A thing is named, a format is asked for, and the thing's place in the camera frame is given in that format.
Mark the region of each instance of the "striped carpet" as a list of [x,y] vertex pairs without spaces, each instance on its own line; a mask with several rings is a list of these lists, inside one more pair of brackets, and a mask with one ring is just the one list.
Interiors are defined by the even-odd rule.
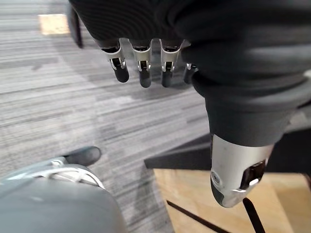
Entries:
[[128,42],[130,73],[119,83],[83,28],[84,49],[68,34],[44,35],[38,15],[64,14],[63,0],[0,1],[0,175],[67,151],[95,145],[92,166],[118,201],[129,232],[173,228],[152,171],[143,159],[208,131],[204,100],[181,81],[160,84],[159,44],[153,42],[153,83],[140,86]]

